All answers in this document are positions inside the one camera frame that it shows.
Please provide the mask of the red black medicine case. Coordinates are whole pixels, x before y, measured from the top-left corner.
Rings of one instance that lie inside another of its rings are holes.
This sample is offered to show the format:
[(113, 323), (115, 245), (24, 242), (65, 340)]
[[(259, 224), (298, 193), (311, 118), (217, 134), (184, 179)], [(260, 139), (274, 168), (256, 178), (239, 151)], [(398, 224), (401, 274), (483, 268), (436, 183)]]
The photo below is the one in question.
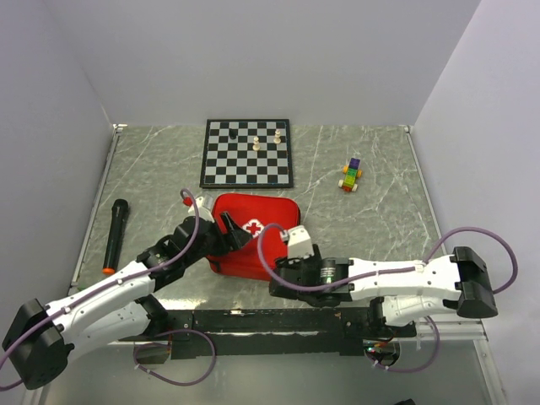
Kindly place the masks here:
[(229, 216), (253, 237), (239, 251), (226, 256), (209, 256), (209, 266), (214, 273), (237, 278), (269, 281), (257, 253), (257, 238), (269, 224), (278, 224), (288, 230), (300, 225), (300, 208), (285, 197), (267, 197), (240, 193), (225, 193), (218, 196), (212, 214), (219, 228), (224, 231), (220, 214)]

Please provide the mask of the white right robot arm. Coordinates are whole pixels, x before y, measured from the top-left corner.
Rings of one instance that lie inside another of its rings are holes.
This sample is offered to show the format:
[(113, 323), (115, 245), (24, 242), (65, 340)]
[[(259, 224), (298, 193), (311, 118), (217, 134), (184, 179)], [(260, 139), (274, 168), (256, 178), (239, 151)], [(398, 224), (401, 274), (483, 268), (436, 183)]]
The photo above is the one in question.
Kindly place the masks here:
[(370, 330), (382, 337), (425, 316), (455, 312), (483, 319), (499, 313), (487, 265), (466, 246), (429, 263), (323, 258), (318, 251), (305, 258), (282, 258), (269, 293), (313, 307), (367, 300), (375, 309), (368, 316)]

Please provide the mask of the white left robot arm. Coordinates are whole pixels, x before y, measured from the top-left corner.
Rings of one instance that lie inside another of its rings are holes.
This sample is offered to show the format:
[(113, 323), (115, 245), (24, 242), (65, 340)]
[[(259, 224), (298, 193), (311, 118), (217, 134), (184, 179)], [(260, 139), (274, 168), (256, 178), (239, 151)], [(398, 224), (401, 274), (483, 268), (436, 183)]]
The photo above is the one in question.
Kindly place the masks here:
[(74, 295), (42, 305), (30, 300), (19, 310), (3, 339), (4, 356), (20, 384), (41, 388), (81, 355), (112, 341), (144, 335), (156, 339), (167, 313), (154, 292), (183, 277), (204, 257), (239, 251), (252, 235), (227, 214), (223, 227), (190, 215), (122, 270)]

